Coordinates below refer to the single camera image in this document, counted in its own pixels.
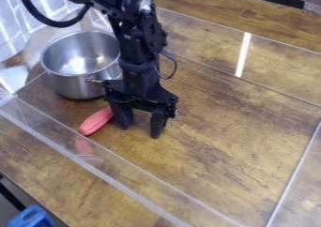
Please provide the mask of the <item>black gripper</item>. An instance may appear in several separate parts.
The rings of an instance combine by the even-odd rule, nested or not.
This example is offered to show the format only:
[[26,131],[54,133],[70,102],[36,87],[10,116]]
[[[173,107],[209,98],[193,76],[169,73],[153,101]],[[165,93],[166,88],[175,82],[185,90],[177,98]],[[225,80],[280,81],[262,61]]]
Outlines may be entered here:
[[127,129],[133,123],[133,109],[153,112],[158,106],[166,110],[155,110],[150,118],[150,136],[157,139],[169,118],[177,116],[178,97],[161,85],[159,63],[150,61],[142,65],[121,62],[122,80],[106,80],[106,99],[110,102],[113,114],[121,129]]

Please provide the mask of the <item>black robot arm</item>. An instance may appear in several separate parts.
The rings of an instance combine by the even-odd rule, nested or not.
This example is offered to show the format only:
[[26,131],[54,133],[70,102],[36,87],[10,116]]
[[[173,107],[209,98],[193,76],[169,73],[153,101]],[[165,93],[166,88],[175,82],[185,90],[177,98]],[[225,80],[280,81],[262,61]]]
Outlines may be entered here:
[[162,87],[159,58],[165,51],[167,32],[158,22],[153,0],[70,0],[91,6],[109,15],[110,25],[119,42],[121,80],[106,80],[106,100],[118,125],[127,129],[135,109],[150,113],[150,136],[157,138],[177,115],[178,97]]

